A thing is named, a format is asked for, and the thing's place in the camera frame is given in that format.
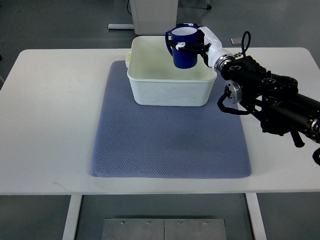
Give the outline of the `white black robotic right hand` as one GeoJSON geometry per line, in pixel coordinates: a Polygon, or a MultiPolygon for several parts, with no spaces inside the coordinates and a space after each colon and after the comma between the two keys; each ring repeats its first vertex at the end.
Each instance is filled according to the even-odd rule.
{"type": "Polygon", "coordinates": [[[195,26],[198,30],[198,43],[191,44],[182,48],[182,51],[191,50],[193,53],[203,58],[204,64],[213,68],[215,71],[221,71],[223,66],[233,60],[235,57],[229,51],[223,48],[218,37],[206,26],[200,26],[196,23],[181,23],[178,26],[195,26]]]}

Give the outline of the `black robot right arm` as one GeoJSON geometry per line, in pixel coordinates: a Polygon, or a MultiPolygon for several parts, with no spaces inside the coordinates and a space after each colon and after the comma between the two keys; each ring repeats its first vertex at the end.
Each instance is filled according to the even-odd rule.
{"type": "Polygon", "coordinates": [[[247,55],[250,43],[251,34],[245,31],[243,57],[219,67],[225,80],[224,93],[217,101],[219,109],[232,115],[253,115],[264,133],[290,133],[297,148],[305,145],[300,134],[319,143],[319,101],[300,94],[296,79],[273,74],[247,55]]]}

